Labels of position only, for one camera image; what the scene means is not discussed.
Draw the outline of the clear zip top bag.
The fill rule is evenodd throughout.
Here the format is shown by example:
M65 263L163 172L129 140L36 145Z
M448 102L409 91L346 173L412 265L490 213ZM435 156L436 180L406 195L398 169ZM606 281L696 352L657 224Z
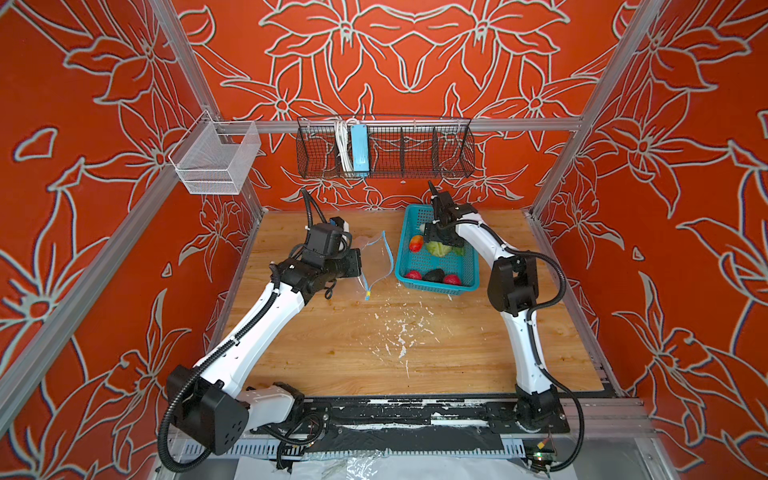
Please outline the clear zip top bag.
M394 272L394 255L385 230L372 236L357 237L352 246L360 251L361 273L357 283L364 300L369 301L375 286Z

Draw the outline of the green cabbage toy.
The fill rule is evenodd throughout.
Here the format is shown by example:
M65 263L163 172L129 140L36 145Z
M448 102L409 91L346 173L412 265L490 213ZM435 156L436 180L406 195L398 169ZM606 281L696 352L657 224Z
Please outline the green cabbage toy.
M444 258L453 251L451 245L446 245L438 241L430 241L425 244L427 252L437 258Z

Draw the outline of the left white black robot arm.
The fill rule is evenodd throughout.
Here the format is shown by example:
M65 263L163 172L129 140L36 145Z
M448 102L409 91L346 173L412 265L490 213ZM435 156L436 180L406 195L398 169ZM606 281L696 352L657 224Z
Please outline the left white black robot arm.
M246 431L278 440L276 456L289 446L308 446L325 428L322 415L303 410L296 389L273 384L248 390L246 381L288 322L317 295L333 296L337 282L362 273L361 253L347 223L327 218L307 191L303 243L269 266L269 281L235 328L192 367L176 367L167 380L169 404L157 434L162 466L188 472L210 455L228 452Z

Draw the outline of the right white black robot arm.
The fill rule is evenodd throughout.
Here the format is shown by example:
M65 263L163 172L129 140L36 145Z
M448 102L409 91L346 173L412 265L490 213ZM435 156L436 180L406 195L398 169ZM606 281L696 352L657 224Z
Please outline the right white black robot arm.
M536 474L550 476L570 467L581 452L585 437L585 414L576 394L550 373L544 359L537 314L559 304L568 281L552 257L520 250L506 242L470 204L458 204L451 194L429 183L433 220L427 233L452 244L469 244L490 267L487 297L504 321L515 359L514 415L525 432L547 430L551 422L565 417L561 397L573 401L577 412L577 437L570 455L558 461L539 448L526 453L524 466Z

